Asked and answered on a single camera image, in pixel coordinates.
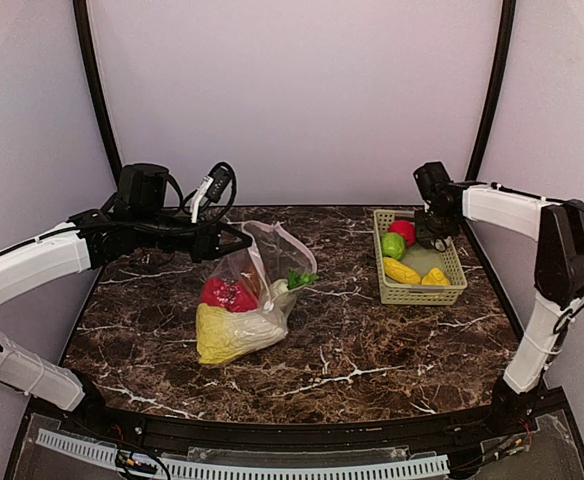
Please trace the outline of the brown toy potato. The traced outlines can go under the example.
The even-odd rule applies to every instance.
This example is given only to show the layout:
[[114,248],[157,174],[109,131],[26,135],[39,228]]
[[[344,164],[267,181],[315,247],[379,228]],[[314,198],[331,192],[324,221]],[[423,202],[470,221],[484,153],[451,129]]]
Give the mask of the brown toy potato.
[[242,270],[240,272],[240,282],[243,287],[254,297],[261,295],[261,281],[256,270]]

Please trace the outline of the red toy pepper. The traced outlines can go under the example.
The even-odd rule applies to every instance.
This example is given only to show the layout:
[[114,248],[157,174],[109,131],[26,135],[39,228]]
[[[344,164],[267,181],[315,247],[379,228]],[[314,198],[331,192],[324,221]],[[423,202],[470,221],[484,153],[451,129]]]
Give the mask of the red toy pepper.
[[202,302],[231,313],[248,312],[258,307],[258,298],[242,283],[219,278],[211,278],[205,283]]

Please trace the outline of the clear zip top bag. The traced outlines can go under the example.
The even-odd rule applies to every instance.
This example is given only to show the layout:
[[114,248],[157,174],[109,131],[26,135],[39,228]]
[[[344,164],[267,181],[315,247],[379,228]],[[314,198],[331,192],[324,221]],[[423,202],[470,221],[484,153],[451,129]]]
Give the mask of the clear zip top bag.
[[221,259],[206,280],[196,312],[198,361],[230,363],[288,334],[300,292],[318,280],[311,250],[281,224],[244,221],[251,245]]

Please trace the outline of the white toy radish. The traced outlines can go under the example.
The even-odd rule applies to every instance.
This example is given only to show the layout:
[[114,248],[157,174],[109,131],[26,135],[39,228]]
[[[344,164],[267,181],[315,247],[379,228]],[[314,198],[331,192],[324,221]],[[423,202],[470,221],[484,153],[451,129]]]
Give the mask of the white toy radish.
[[314,285],[318,280],[316,273],[299,273],[289,269],[285,278],[275,281],[271,286],[273,305],[281,309],[292,305],[299,291]]

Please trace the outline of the toy napa cabbage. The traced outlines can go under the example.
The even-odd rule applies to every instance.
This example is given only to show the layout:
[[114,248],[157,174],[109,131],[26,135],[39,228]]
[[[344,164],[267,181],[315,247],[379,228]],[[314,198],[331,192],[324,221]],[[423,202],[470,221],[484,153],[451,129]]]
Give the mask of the toy napa cabbage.
[[202,365],[227,364],[278,343],[287,333],[287,319],[278,309],[232,313],[205,303],[197,308],[197,352]]

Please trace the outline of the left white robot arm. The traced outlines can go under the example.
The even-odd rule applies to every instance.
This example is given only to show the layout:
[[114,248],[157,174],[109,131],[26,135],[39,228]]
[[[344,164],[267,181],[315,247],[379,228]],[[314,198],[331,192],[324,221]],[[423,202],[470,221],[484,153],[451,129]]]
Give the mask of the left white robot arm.
[[[224,222],[237,180],[226,162],[183,194],[160,165],[125,166],[116,191],[97,209],[0,251],[0,306],[40,286],[100,269],[138,249],[185,252],[195,263],[251,246],[250,236]],[[104,400],[84,375],[59,367],[0,332],[0,383],[60,410],[78,412]]]

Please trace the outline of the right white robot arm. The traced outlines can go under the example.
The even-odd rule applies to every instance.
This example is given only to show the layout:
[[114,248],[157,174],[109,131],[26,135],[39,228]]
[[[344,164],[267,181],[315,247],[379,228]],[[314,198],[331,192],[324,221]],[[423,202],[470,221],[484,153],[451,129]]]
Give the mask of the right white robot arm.
[[584,308],[584,203],[477,181],[453,181],[440,161],[413,173],[424,202],[416,219],[418,243],[444,251],[469,221],[523,235],[536,247],[534,306],[512,360],[492,389],[484,421],[494,433],[529,417],[544,374],[561,353],[571,323]]

